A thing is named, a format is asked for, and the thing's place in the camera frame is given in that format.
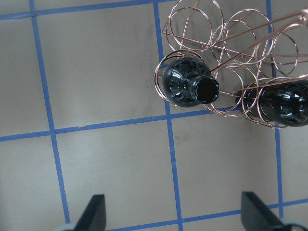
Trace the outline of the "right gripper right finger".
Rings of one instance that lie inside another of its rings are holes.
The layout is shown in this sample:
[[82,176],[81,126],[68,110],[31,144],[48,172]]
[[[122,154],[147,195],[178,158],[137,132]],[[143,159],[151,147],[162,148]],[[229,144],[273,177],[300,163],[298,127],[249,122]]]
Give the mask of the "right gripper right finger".
[[246,231],[288,231],[254,192],[241,194],[241,223]]

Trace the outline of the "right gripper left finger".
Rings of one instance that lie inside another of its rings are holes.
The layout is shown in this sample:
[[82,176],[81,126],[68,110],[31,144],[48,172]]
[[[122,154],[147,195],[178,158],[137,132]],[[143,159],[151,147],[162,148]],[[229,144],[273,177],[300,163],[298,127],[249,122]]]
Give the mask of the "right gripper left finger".
[[75,231],[104,231],[106,228],[106,208],[104,194],[94,195],[78,220]]

